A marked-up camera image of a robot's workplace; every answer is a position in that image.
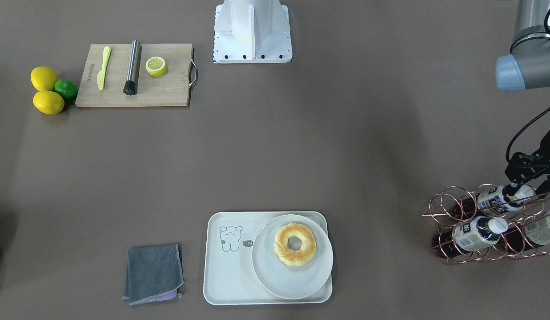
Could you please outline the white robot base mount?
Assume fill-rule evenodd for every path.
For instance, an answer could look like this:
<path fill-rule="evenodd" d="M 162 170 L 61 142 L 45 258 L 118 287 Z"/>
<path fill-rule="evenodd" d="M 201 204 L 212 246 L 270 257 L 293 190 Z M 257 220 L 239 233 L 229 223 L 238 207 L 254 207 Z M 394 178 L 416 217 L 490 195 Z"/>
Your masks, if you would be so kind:
<path fill-rule="evenodd" d="M 214 63 L 274 64 L 293 60 L 289 8 L 280 1 L 225 0 L 214 12 Z"/>

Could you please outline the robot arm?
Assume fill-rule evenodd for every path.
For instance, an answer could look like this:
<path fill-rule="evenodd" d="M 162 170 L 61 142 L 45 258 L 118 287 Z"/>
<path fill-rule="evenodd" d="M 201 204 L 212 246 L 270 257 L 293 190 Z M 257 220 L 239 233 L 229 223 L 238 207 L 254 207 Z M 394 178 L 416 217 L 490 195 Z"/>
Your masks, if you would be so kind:
<path fill-rule="evenodd" d="M 496 84 L 501 91 L 550 87 L 550 0 L 521 0 L 508 55 L 497 59 Z M 506 155 L 506 175 L 518 188 L 539 176 L 550 180 L 550 130 L 530 156 Z"/>

